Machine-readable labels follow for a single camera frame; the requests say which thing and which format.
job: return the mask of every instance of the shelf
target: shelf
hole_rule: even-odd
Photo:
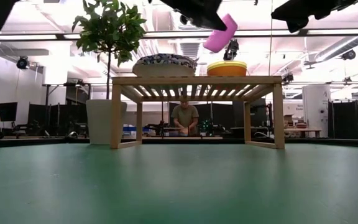
[[[113,85],[135,102],[147,101],[254,101],[281,84],[281,77],[114,77]]]

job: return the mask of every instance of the round cushion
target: round cushion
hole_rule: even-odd
[[[140,58],[132,68],[139,77],[195,76],[197,63],[186,56],[156,54]]]

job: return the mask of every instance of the tree trunk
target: tree trunk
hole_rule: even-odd
[[[110,98],[110,66],[111,66],[111,52],[109,52],[109,62],[107,64],[107,90],[106,90],[106,99]]]

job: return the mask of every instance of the pink foam block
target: pink foam block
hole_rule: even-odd
[[[222,18],[222,21],[227,26],[226,31],[212,31],[210,37],[208,37],[206,42],[203,44],[204,48],[214,53],[220,52],[224,48],[224,46],[229,43],[229,41],[233,38],[234,33],[239,27],[229,14],[226,14]]]

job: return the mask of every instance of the table leg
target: table leg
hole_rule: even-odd
[[[251,112],[250,104],[244,104],[244,140],[245,142],[251,141]]]
[[[118,149],[121,143],[122,122],[121,122],[121,85],[112,86],[111,97],[111,138],[110,147]]]
[[[273,88],[274,143],[277,149],[285,148],[283,89],[281,83]]]
[[[143,125],[142,125],[143,103],[137,103],[136,106],[136,141],[142,142]]]

